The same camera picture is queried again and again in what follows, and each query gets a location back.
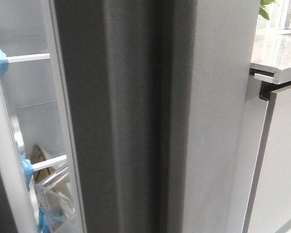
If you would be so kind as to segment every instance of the green plant leaf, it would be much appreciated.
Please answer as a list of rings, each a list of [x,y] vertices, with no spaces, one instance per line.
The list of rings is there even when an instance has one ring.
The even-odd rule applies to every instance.
[[[259,15],[261,15],[264,19],[270,20],[270,16],[265,6],[260,5]]]
[[[261,5],[265,6],[271,3],[276,3],[276,0],[261,0]]]

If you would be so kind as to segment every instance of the silver metal panel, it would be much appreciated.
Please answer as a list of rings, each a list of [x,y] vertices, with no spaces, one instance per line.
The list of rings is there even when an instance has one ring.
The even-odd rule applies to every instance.
[[[227,233],[258,8],[197,1],[183,233]]]
[[[162,146],[167,147],[162,151],[162,158],[167,160],[161,162],[162,174],[163,168],[168,168],[168,182],[162,180],[161,185],[167,186],[167,196],[163,196],[161,202],[166,202],[166,206],[161,203],[163,210],[167,209],[167,231],[168,233],[180,233],[183,225],[183,204],[184,204],[184,180],[185,163],[187,153],[189,108],[191,97],[191,82],[193,72],[193,54],[194,54],[194,36],[196,24],[196,1],[195,0],[175,0],[165,1],[171,5],[170,18],[165,18],[164,25],[165,39],[171,44],[164,42],[168,53],[164,57],[167,70],[165,78],[162,81],[164,85],[170,80],[170,95],[165,96],[163,102],[168,109],[162,109],[164,115],[169,114],[170,120],[165,118],[161,125],[167,125],[170,128],[168,135],[162,135],[161,138],[168,140]]]
[[[274,103],[249,233],[273,233],[291,219],[291,86],[274,91]]]
[[[57,103],[16,109],[25,152],[30,157],[38,144],[54,157],[64,155],[65,147]]]

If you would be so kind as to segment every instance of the gray countertop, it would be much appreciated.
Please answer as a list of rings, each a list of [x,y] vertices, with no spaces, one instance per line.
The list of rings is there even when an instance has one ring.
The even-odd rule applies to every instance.
[[[251,58],[255,78],[281,84],[291,81],[291,30],[257,30]]]

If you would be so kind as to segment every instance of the countertop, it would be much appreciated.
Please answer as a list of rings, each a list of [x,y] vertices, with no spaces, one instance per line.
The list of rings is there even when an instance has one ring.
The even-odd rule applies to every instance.
[[[255,78],[275,84],[291,81],[291,35],[287,33],[291,30],[257,30],[251,58]]]

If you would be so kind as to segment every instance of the cabinet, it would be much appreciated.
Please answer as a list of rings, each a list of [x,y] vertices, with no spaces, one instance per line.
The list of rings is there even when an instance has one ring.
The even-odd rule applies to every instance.
[[[246,206],[243,232],[287,232],[291,224],[291,83],[275,85],[249,77],[238,164],[234,185],[241,186],[242,192],[234,193],[232,199],[237,208]]]
[[[248,232],[274,233],[291,219],[291,85],[271,92],[255,176]]]

